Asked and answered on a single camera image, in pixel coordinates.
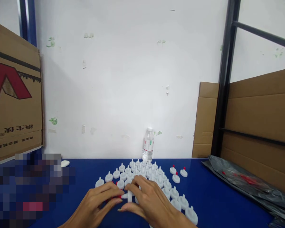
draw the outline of black metal frame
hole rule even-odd
[[[246,30],[250,33],[253,33],[257,36],[260,36],[262,38],[265,38],[267,40],[270,40],[285,47],[285,39],[238,22],[240,4],[241,0],[228,1],[223,50],[221,56],[221,66],[219,72],[218,103],[216,107],[212,148],[211,148],[211,155],[218,157],[220,157],[221,155],[224,132],[230,132],[233,134],[242,135],[244,137],[254,138],[257,140],[266,141],[276,145],[285,146],[285,142],[225,129],[229,84],[230,84],[232,59],[233,59],[237,28],[241,28],[243,30]]]

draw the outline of right hand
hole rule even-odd
[[[143,217],[154,228],[196,228],[183,213],[172,206],[156,182],[137,175],[124,189],[131,191],[139,204],[126,203],[119,209],[120,212],[133,212]]]

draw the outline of blue table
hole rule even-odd
[[[228,228],[228,227],[256,227],[267,228],[272,216],[248,198],[235,191],[217,178],[202,163],[203,159],[154,159],[161,166],[169,180],[172,175],[170,167],[175,165],[179,172],[186,167],[188,177],[180,175],[180,183],[172,181],[179,193],[185,194],[189,206],[193,206],[199,222],[199,228]],[[76,184],[70,185],[69,193],[62,195],[62,201],[56,203],[53,211],[45,212],[43,217],[31,227],[56,228],[69,219],[79,203],[90,188],[95,187],[95,182],[113,173],[123,162],[129,164],[130,159],[69,159],[70,166],[76,169]],[[129,213],[118,212],[124,203],[113,208],[104,218],[99,227],[144,227],[148,223],[141,217]]]

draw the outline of bottle cap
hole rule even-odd
[[[174,168],[174,165],[170,168],[170,173],[173,175],[176,174],[176,169]]]
[[[127,174],[123,171],[119,177],[121,180],[125,181],[127,179]]]
[[[137,159],[137,162],[135,162],[135,165],[139,166],[139,164],[140,164],[140,161],[139,161],[139,159]]]
[[[119,176],[120,176],[120,172],[119,172],[118,169],[116,168],[116,171],[114,171],[114,173],[113,173],[113,178],[114,178],[114,179],[117,179],[117,178],[119,178]]]
[[[146,176],[146,174],[147,174],[147,172],[145,171],[145,169],[142,169],[142,170],[140,171],[140,175]]]
[[[171,193],[171,198],[173,199],[178,199],[178,197],[180,196],[180,194],[178,193],[178,191],[176,190],[176,187],[174,186],[174,188],[170,189],[170,193]]]
[[[151,162],[148,162],[148,163],[147,163],[147,166],[148,166],[148,168],[151,168],[151,167],[152,167],[152,163],[151,163]]]
[[[152,173],[152,170],[151,170],[151,169],[149,169],[149,171],[147,172],[146,176],[147,176],[147,178],[149,178],[149,179],[153,176],[153,173]]]
[[[110,171],[109,171],[109,173],[105,176],[104,180],[105,180],[106,183],[111,182],[111,181],[113,180],[113,175],[110,174]]]
[[[169,182],[169,179],[164,181],[164,187],[167,188],[168,190],[170,190],[172,188],[171,183]]]
[[[162,187],[164,186],[164,181],[163,181],[161,178],[158,178],[158,179],[156,180],[156,183],[158,184],[158,186],[159,186],[160,188],[162,188]]]
[[[157,172],[159,175],[162,175],[162,173],[163,173],[162,167],[160,166],[159,169],[156,170],[156,172]]]
[[[162,173],[161,178],[162,178],[163,181],[167,180],[167,176],[165,175],[165,172]]]
[[[158,173],[153,173],[153,177],[157,180],[160,179],[160,175]]]
[[[95,183],[95,188],[102,186],[104,183],[105,183],[105,181],[103,179],[101,179],[101,177],[99,177],[99,180],[96,181],[96,183]]]
[[[180,174],[181,174],[183,177],[187,177],[187,176],[188,176],[188,173],[187,173],[187,171],[186,171],[186,167],[184,167],[184,169],[182,169],[182,170],[180,171]]]
[[[155,168],[155,170],[157,170],[157,169],[158,169],[158,165],[156,164],[156,162],[154,162],[154,164],[152,165],[152,167],[154,167],[154,168]]]
[[[119,171],[122,173],[126,167],[121,163],[121,166],[119,167]]]
[[[124,181],[123,180],[119,180],[116,185],[120,190],[124,189]]]
[[[131,168],[131,171],[134,172],[135,170],[137,170],[137,166],[133,165],[132,168]]]
[[[132,159],[132,161],[130,162],[129,166],[132,168],[132,166],[134,166],[134,165],[135,165],[135,162]]]
[[[134,174],[134,176],[139,176],[140,175],[140,172],[138,171],[138,170],[135,170],[134,172],[133,172],[133,174]]]
[[[139,166],[137,167],[137,170],[140,172],[143,169],[142,164],[140,163]]]
[[[179,184],[181,179],[180,177],[177,175],[178,173],[176,172],[175,175],[172,176],[172,180],[176,183],[176,184]]]
[[[179,210],[179,211],[181,212],[181,205],[180,205],[180,203],[177,201],[177,199],[171,200],[171,204],[173,205],[173,207],[175,207],[177,210]]]
[[[170,191],[167,189],[167,188],[162,188],[162,192],[165,194],[165,196],[168,198],[168,199],[170,199],[170,195],[171,195],[171,193],[170,193]]]
[[[189,203],[188,203],[187,199],[185,198],[184,194],[183,194],[183,196],[178,197],[178,202],[180,203],[181,208],[183,210],[186,210],[189,207]]]
[[[126,187],[127,184],[131,184],[132,183],[132,179],[126,179],[126,181],[124,182],[124,186]]]
[[[134,174],[133,173],[128,173],[127,174],[127,179],[133,180],[134,179]]]
[[[146,167],[147,162],[146,161],[142,161],[141,164],[142,164],[143,167]]]
[[[196,212],[193,210],[193,207],[188,207],[185,211],[186,217],[194,224],[197,225],[199,219],[197,217]]]

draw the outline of plastic bottle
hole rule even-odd
[[[154,145],[154,133],[153,128],[149,127],[143,139],[142,146],[142,160],[146,162],[152,161]]]

